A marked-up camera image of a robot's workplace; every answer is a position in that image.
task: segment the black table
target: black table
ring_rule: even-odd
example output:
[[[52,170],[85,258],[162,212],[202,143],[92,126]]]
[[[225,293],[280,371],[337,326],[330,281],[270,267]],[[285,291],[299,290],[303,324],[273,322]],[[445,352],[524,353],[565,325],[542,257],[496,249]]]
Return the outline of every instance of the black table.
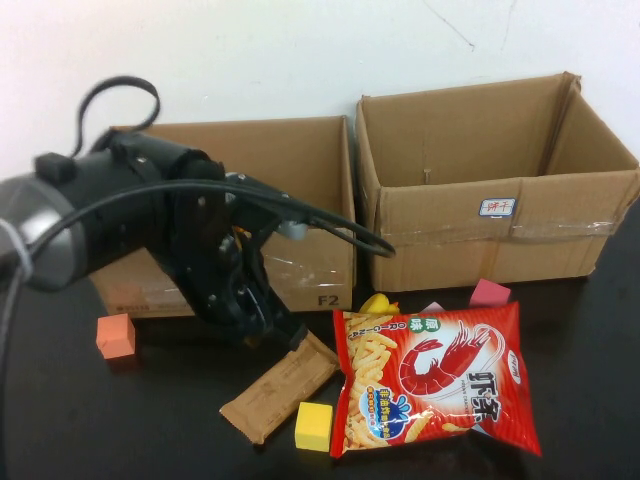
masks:
[[[195,319],[137,321],[144,368],[113,375],[95,346],[104,309],[83,281],[26,292],[7,386],[13,479],[640,478],[640,204],[588,280],[513,285],[543,458],[480,434],[349,454],[297,451],[294,418],[255,449],[218,413],[283,350],[213,345]],[[356,304],[369,292],[357,292]],[[464,308],[471,289],[392,296],[403,311]],[[334,346],[330,316],[303,315]],[[336,375],[313,398],[335,404]]]

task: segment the shrimp chips bag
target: shrimp chips bag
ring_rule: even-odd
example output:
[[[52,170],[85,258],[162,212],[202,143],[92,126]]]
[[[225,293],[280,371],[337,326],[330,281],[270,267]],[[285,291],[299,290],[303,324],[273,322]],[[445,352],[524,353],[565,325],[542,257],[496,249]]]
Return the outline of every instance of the shrimp chips bag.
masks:
[[[473,429],[540,455],[518,304],[415,315],[334,313],[340,368],[331,455]]]

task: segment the white wall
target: white wall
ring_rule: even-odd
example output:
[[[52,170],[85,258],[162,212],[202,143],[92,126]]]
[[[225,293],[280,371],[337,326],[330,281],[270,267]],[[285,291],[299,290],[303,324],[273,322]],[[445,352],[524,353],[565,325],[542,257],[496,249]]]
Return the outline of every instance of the white wall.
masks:
[[[68,153],[82,95],[123,73],[177,122],[352,115],[362,94],[569,70],[640,157],[638,0],[0,0],[0,45],[0,177]],[[89,139],[150,106],[104,94]]]

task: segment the open cardboard box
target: open cardboard box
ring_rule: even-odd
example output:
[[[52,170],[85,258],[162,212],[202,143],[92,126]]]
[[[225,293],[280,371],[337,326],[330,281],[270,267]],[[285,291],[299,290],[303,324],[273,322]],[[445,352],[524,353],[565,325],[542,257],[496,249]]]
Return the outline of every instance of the open cardboard box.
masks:
[[[638,196],[569,73],[363,97],[356,129],[366,224],[397,249],[376,290],[588,275]]]
[[[222,162],[227,172],[250,175],[354,220],[344,117],[157,125],[148,133],[199,148]],[[351,244],[310,228],[301,241],[274,234],[263,255],[269,280],[290,310],[351,307],[355,264]],[[146,250],[108,265],[91,278],[110,314],[193,313]]]

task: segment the wire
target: wire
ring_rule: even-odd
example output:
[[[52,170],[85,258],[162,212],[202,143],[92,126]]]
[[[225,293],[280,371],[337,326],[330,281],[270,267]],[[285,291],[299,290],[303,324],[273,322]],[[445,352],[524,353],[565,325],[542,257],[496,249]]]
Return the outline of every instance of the wire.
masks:
[[[22,290],[24,280],[24,270],[22,265],[18,264],[13,273],[13,279],[9,284],[9,289],[5,297],[4,308],[2,309],[2,317],[0,317],[0,480],[9,478],[7,474],[7,458],[4,434],[4,409],[6,397],[6,379],[9,363],[9,340],[11,339],[11,328],[13,327],[13,317],[15,316],[18,306],[18,298]]]
[[[107,78],[106,80],[103,80],[102,82],[98,83],[95,87],[93,87],[89,93],[87,93],[87,95],[84,97],[84,99],[82,100],[82,103],[80,104],[80,107],[78,108],[78,117],[76,120],[76,128],[77,128],[77,138],[76,138],[76,146],[73,149],[73,152],[71,153],[70,157],[73,158],[76,155],[78,155],[78,153],[80,153],[80,150],[82,150],[82,144],[84,142],[83,139],[83,128],[84,128],[84,116],[87,113],[87,109],[89,108],[89,104],[93,101],[93,99],[99,94],[104,92],[105,90],[108,90],[110,88],[113,87],[135,87],[135,88],[139,88],[141,90],[144,90],[145,92],[151,94],[153,96],[153,98],[156,99],[156,104],[153,108],[153,111],[151,112],[151,114],[147,117],[147,119],[140,123],[139,125],[136,125],[135,127],[129,129],[129,131],[131,132],[137,132],[139,130],[145,130],[146,128],[150,127],[153,122],[156,120],[156,118],[158,118],[158,115],[160,114],[160,95],[158,94],[158,90],[156,90],[156,87],[153,86],[152,83],[144,80],[143,78],[138,78],[138,77],[131,77],[128,75],[121,75],[118,77],[111,77],[111,78]]]
[[[290,211],[301,213],[305,216],[305,223],[316,225],[327,230],[353,245],[356,245],[375,255],[383,257],[392,257],[395,254],[393,246],[366,228],[351,222],[340,215],[327,212],[320,208],[313,207],[299,200],[292,199],[288,196],[279,196],[272,193],[264,192],[260,189],[248,187],[246,185],[234,185],[226,182],[213,180],[169,180],[165,182],[149,183],[137,187],[121,190],[108,197],[102,198],[91,205],[76,210],[75,212],[62,218],[54,225],[49,227],[35,242],[29,247],[31,258],[35,259],[40,255],[42,250],[51,242],[58,234],[66,228],[71,227],[76,222],[87,215],[92,214],[96,210],[103,208],[112,203],[129,199],[131,197],[148,195],[150,193],[160,192],[226,192],[237,195],[238,197],[251,198],[261,200],[289,209]],[[352,231],[356,236],[360,236],[362,240],[352,238],[333,228],[338,226]]]

